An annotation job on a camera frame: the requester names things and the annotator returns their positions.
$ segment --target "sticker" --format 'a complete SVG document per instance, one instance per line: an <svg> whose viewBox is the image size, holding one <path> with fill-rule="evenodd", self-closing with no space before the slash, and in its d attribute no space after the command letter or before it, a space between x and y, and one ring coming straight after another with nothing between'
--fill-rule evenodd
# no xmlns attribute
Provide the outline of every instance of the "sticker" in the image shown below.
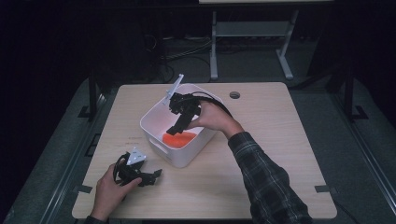
<svg viewBox="0 0 396 224"><path fill-rule="evenodd" d="M135 163L138 163L140 161L143 161L146 159L146 155L143 154L141 151L137 149L137 147L134 147L131 150L131 155L129 156L128 162L126 163L127 165L132 165Z"/></svg>

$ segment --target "white tag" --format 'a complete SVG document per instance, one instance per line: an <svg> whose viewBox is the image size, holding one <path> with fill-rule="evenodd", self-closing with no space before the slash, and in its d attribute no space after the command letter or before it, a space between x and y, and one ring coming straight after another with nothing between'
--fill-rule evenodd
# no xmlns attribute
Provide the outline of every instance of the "white tag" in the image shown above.
<svg viewBox="0 0 396 224"><path fill-rule="evenodd" d="M146 155L139 151L136 147L131 150L127 165L132 165L146 159Z"/></svg>
<svg viewBox="0 0 396 224"><path fill-rule="evenodd" d="M166 105L166 103L169 101L169 99L171 99L171 97L173 96L173 94L175 93L178 85L181 82L181 79L183 79L184 75L183 74L179 74L178 75L178 79L176 80L176 82L172 85L172 88L170 90L166 91L166 95L165 98L163 99L163 104Z"/></svg>

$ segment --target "hand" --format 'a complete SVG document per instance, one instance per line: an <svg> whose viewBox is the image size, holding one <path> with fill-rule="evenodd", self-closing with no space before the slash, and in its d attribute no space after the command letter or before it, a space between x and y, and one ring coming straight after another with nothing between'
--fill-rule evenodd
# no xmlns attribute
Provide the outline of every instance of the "hand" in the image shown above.
<svg viewBox="0 0 396 224"><path fill-rule="evenodd" d="M96 185L95 203L91 212L91 217L107 221L110 214L121 203L122 199L134 188L137 187L141 178L134 179L125 186L116 184L113 180L113 170L115 164L111 164L102 178Z"/></svg>
<svg viewBox="0 0 396 224"><path fill-rule="evenodd" d="M230 139L236 133L244 131L241 124L219 106L205 101L201 102L201 115L198 119L193 120L187 129L195 127L221 131L227 139Z"/></svg>

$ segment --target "grommet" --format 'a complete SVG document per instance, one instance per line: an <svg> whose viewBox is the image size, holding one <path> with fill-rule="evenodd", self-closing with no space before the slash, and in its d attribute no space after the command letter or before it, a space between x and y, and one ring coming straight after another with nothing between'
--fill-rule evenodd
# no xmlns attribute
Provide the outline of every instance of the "grommet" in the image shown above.
<svg viewBox="0 0 396 224"><path fill-rule="evenodd" d="M239 97L241 97L241 94L237 91L232 91L230 92L230 97L233 99L238 99Z"/></svg>

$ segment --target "table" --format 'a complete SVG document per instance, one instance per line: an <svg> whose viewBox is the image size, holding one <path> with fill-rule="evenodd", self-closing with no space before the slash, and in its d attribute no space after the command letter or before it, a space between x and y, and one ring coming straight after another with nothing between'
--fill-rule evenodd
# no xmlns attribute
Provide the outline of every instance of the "table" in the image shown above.
<svg viewBox="0 0 396 224"><path fill-rule="evenodd" d="M290 185L308 205L312 218L333 218L336 209L325 186L302 123L283 83L207 83L197 86L212 92L250 132L264 151L290 175ZM218 132L185 168L176 168L150 147L140 119L165 95L167 84L120 87L108 116L73 217L85 218L92 210L97 180L125 151L134 146L147 154L142 172L163 169L155 186L137 188L112 214L135 219L245 219L251 218L242 175L227 139ZM239 99L230 97L240 93Z"/></svg>

